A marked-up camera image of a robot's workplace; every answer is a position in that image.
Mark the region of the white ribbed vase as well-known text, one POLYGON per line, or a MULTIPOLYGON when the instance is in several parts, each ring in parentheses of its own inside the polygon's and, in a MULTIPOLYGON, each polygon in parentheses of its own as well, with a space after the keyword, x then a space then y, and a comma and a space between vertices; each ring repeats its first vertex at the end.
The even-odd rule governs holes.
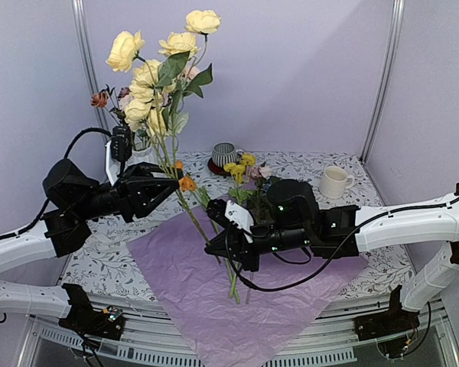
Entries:
POLYGON ((141 149, 141 150, 134 150, 132 152, 132 163, 150 163, 150 164, 157 164, 158 158, 156 150, 153 147, 141 149))

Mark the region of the purple wrapping paper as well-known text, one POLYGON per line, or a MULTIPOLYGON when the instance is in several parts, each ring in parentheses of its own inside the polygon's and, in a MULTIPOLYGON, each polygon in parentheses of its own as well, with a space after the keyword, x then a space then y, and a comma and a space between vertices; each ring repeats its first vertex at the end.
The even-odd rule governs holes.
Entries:
POLYGON ((232 299, 223 261, 205 253, 186 213, 130 241, 131 256, 176 329, 205 366, 261 366, 301 333, 367 265, 333 260, 317 277, 264 293, 237 284, 232 299))

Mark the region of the white printed ribbon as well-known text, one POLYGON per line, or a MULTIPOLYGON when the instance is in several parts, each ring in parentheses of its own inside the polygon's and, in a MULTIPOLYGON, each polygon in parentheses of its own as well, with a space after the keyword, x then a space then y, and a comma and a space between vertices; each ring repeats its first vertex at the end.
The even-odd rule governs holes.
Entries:
POLYGON ((113 241, 102 233, 93 233, 92 248, 95 252, 106 254, 110 252, 118 252, 125 247, 125 241, 113 241))

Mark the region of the dusty red white flower stem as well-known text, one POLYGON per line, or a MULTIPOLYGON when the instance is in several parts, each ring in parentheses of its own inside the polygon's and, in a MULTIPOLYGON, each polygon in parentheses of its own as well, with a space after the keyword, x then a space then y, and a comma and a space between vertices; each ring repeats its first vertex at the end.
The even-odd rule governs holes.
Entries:
POLYGON ((103 89, 92 95, 90 105, 106 111, 118 125, 128 126, 126 108, 134 99, 130 88, 122 87, 119 91, 115 87, 105 85, 103 89))

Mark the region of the pale yellow rose stem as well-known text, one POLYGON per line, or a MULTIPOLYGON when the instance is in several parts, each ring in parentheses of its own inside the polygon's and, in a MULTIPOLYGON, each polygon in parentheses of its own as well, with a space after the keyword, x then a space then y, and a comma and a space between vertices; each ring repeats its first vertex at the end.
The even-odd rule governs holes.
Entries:
MULTIPOLYGON (((187 66, 198 67, 207 53, 207 46, 198 46, 199 38, 207 41, 221 25, 214 10, 193 10, 187 14, 185 30, 172 32, 159 42, 163 61, 141 55, 145 40, 140 32, 120 32, 114 39, 107 64, 115 72, 131 72, 129 88, 134 99, 126 108, 126 121, 132 132, 145 132, 156 150, 158 164, 170 177, 182 177, 182 163, 177 159, 178 138, 188 123, 184 100, 203 97, 203 86, 213 81, 213 68, 208 66, 188 84, 177 79, 187 66)), ((179 204, 190 217, 203 241, 210 240, 193 214, 180 187, 175 191, 179 204)))

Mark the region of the peach pink rose stem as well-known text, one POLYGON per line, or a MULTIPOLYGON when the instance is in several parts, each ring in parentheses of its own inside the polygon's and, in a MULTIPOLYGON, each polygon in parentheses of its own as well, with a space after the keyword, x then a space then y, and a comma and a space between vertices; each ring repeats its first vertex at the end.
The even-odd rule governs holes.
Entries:
POLYGON ((183 85, 188 85, 198 74, 200 69, 187 65, 177 77, 183 85))

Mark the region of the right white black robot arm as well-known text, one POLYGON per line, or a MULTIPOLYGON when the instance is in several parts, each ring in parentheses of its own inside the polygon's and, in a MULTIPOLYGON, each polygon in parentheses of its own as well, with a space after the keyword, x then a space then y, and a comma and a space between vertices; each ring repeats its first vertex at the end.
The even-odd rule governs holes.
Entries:
POLYGON ((374 249, 419 242, 445 243, 437 255, 397 291, 398 300, 380 317, 397 333, 430 299, 459 275, 459 183, 453 193, 403 206, 338 206, 320 209, 309 183, 278 180, 266 191, 272 222, 258 225, 232 200, 211 200, 207 215, 222 227, 206 247, 228 259, 235 272, 258 271, 263 254, 303 248, 327 264, 374 249))

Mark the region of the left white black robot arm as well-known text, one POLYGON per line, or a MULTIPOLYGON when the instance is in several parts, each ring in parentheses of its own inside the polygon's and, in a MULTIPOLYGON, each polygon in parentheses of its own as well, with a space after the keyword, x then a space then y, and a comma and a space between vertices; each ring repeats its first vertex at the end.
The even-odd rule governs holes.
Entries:
MULTIPOLYGON (((142 162, 127 167, 113 182, 100 183, 70 159, 58 161, 43 181, 47 202, 56 208, 23 229, 0 235, 0 274, 76 252, 92 234, 91 220, 145 218, 178 189, 183 172, 173 168, 171 173, 172 178, 158 165, 142 162)), ((99 323, 85 291, 76 285, 38 287, 0 281, 0 313, 69 317, 83 332, 93 331, 99 323)))

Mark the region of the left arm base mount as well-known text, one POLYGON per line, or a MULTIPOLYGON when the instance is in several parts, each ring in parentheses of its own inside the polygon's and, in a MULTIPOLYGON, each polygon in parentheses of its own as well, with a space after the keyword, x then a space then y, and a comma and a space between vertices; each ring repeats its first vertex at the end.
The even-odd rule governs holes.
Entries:
POLYGON ((58 320, 58 325, 81 336, 97 336, 119 341, 125 318, 117 307, 94 310, 91 306, 72 306, 68 315, 58 320))

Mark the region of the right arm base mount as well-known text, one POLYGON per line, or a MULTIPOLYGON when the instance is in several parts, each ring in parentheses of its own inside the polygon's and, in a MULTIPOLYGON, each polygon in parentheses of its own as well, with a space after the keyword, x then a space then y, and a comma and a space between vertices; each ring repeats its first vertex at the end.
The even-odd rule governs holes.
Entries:
POLYGON ((419 327, 419 312, 386 310, 353 319, 359 341, 377 339, 419 327))

